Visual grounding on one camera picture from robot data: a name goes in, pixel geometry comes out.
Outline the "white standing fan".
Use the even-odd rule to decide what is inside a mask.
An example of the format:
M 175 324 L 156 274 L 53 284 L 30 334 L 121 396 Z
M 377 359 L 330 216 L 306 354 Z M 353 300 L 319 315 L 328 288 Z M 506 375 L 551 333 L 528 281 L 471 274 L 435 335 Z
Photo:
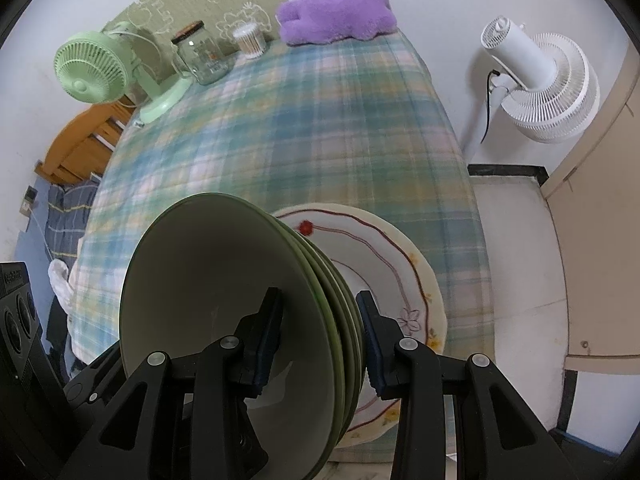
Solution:
M 584 50 L 557 32 L 527 35 L 522 25 L 499 15 L 480 33 L 492 59 L 491 70 L 477 76 L 478 124 L 462 144 L 470 162 L 501 110 L 527 139 L 560 144 L 581 136 L 600 108 L 600 84 Z

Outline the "white floral plate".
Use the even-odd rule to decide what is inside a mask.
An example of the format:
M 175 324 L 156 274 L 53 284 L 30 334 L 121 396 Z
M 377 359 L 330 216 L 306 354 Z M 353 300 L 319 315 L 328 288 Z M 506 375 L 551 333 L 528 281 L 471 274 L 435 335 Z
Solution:
M 402 333 L 444 352 L 447 319 L 435 273 L 408 237 L 362 209 L 303 204 L 274 214 L 340 271 L 353 295 L 370 290 L 378 312 Z

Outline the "white cloth on bed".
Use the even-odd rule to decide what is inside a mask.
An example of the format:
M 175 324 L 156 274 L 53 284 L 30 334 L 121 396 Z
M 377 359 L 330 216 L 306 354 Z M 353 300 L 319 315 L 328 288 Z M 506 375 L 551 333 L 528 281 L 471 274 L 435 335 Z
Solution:
M 76 274 L 65 261 L 53 259 L 48 266 L 48 277 L 58 303 L 63 311 L 72 316 L 76 311 Z

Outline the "green desk fan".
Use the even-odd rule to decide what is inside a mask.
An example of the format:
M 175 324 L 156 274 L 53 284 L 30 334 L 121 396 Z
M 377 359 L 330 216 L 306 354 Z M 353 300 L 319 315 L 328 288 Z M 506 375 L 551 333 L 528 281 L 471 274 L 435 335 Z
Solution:
M 107 32 L 71 36 L 53 59 L 58 82 L 72 98 L 89 104 L 115 103 L 136 84 L 148 96 L 138 107 L 136 124 L 155 122 L 186 95 L 193 78 L 175 73 L 156 81 L 134 50 L 136 39 L 150 40 L 127 21 Z

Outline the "beige cabinet door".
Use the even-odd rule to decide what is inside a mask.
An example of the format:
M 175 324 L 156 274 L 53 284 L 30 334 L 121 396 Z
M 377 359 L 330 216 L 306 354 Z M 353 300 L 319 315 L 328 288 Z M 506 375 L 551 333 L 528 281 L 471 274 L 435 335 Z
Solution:
M 562 257 L 569 370 L 639 371 L 639 53 L 542 187 Z

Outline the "cotton swab container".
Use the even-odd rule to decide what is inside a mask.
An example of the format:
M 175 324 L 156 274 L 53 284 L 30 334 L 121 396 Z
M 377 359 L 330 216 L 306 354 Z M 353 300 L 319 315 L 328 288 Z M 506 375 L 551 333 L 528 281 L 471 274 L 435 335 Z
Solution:
M 259 58 L 267 51 L 267 41 L 259 25 L 249 22 L 237 27 L 232 37 L 246 58 Z

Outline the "purple plush toy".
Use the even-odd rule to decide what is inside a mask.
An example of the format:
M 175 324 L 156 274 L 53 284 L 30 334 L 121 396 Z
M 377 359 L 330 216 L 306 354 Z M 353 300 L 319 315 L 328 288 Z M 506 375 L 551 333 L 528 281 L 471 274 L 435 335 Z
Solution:
M 277 19 L 290 46 L 367 41 L 397 29 L 390 0 L 290 0 L 280 4 Z

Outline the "green cartoon wall mat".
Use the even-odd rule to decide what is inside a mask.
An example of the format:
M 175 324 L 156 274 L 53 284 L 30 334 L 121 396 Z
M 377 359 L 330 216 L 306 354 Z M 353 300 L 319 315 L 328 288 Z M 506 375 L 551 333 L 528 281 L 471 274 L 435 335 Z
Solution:
M 201 21 L 222 50 L 232 52 L 236 44 L 232 32 L 252 22 L 259 25 L 269 40 L 279 36 L 274 17 L 280 3 L 286 0 L 134 0 L 116 18 L 107 22 L 106 30 L 127 21 L 148 32 L 161 47 L 172 47 L 171 39 L 181 29 Z

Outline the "glass jar with black lid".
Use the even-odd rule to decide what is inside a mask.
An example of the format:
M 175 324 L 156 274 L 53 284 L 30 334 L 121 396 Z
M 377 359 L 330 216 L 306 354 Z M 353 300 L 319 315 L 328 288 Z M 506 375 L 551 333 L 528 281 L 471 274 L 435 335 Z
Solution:
M 226 76 L 232 67 L 216 44 L 203 21 L 195 21 L 171 38 L 175 58 L 201 86 L 208 86 Z

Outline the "plaid tablecloth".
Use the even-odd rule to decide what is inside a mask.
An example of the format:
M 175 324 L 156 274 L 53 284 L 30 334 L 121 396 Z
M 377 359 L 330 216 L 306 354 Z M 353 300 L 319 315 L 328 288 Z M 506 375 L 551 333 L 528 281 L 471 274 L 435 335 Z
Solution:
M 237 60 L 167 114 L 122 133 L 92 203 L 70 282 L 70 348 L 90 363 L 118 337 L 122 283 L 138 241 L 183 197 L 233 194 L 265 211 L 334 203 L 406 234 L 433 269 L 445 352 L 495 351 L 480 212 L 454 130 L 403 34 L 290 47 Z

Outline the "blue plaid pillow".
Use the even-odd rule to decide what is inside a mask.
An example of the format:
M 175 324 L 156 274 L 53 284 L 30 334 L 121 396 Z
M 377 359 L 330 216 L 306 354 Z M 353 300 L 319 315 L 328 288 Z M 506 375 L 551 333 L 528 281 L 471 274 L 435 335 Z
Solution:
M 85 235 L 98 188 L 95 180 L 50 186 L 44 237 L 52 258 L 64 261 L 69 268 L 78 258 L 78 242 Z

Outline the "wall power outlet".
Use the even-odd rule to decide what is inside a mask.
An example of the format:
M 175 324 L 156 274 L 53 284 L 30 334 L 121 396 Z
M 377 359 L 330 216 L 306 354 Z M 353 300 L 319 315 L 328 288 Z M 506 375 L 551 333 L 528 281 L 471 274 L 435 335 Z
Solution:
M 21 201 L 20 214 L 29 218 L 36 206 L 38 191 L 31 185 L 26 188 L 25 194 Z

